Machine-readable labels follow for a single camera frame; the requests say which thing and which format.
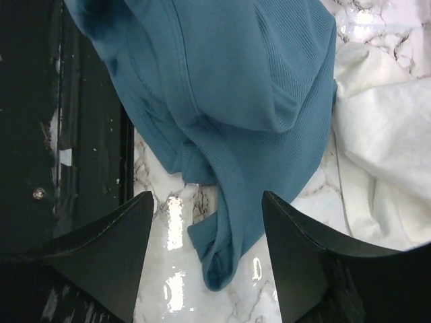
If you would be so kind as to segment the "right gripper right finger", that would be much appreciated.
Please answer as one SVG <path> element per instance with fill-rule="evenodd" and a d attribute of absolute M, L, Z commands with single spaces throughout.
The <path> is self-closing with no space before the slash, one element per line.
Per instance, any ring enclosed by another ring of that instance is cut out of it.
<path fill-rule="evenodd" d="M 272 192 L 263 219 L 283 322 L 411 322 L 400 253 L 299 212 Z"/>

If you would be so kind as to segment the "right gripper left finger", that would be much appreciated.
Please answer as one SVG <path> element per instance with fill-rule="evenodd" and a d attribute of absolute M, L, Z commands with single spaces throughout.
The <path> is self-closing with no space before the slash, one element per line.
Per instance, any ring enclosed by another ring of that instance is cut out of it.
<path fill-rule="evenodd" d="M 142 192 L 108 215 L 53 242 L 48 263 L 121 322 L 132 322 L 154 198 Z"/>

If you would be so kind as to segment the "teal blue tank top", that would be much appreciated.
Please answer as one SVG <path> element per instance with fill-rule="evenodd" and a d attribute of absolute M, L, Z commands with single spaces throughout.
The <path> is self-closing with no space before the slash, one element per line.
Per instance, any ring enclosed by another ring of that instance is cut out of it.
<path fill-rule="evenodd" d="M 293 201 L 327 146 L 337 26 L 320 1 L 68 1 L 165 170 L 213 185 L 188 228 L 208 289 L 263 235 L 265 191 Z"/>

